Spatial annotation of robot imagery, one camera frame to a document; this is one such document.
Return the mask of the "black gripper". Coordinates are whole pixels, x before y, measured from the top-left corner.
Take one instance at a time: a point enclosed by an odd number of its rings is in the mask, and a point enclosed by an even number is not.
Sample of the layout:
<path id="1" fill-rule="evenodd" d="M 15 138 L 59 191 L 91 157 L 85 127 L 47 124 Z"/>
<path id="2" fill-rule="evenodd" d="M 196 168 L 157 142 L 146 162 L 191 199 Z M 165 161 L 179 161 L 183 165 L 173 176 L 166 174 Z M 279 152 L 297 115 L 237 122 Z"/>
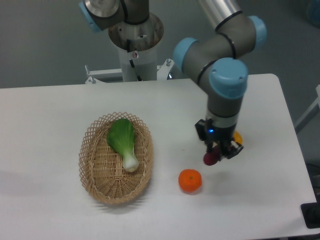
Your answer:
<path id="1" fill-rule="evenodd" d="M 213 144 L 217 143 L 223 158 L 231 159 L 238 155 L 244 146 L 233 140 L 236 123 L 228 127 L 214 125 L 211 118 L 200 119 L 194 126 L 198 138 L 206 145 L 206 152 L 213 151 Z"/>

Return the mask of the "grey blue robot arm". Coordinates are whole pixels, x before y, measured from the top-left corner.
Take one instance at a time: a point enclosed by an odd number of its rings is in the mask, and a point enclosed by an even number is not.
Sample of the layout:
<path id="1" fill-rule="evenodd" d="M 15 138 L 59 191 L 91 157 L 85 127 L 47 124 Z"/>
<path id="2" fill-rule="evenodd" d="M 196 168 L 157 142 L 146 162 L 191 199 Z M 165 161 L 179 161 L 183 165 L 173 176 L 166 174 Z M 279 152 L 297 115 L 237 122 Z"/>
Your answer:
<path id="1" fill-rule="evenodd" d="M 205 119 L 195 128 L 206 145 L 203 160 L 211 166 L 243 149 L 234 136 L 248 79 L 240 57 L 265 43 L 267 29 L 260 18 L 244 15 L 234 0 L 201 0 L 199 5 L 215 36 L 204 43 L 184 38 L 172 60 L 207 94 Z M 79 8 L 94 32 L 108 31 L 125 82 L 157 79 L 156 48 L 164 26 L 147 0 L 82 0 Z"/>

